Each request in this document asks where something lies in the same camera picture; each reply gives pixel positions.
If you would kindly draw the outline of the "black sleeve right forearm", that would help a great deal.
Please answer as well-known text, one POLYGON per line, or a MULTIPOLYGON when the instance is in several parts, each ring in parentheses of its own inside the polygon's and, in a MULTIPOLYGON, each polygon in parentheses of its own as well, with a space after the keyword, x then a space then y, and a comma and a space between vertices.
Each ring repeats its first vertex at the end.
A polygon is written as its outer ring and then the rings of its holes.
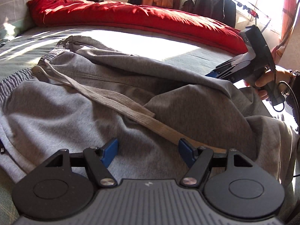
POLYGON ((299 70, 290 71, 288 85, 291 87, 293 93, 290 90, 287 92, 286 101, 292 108, 294 119, 299 128, 299 70))

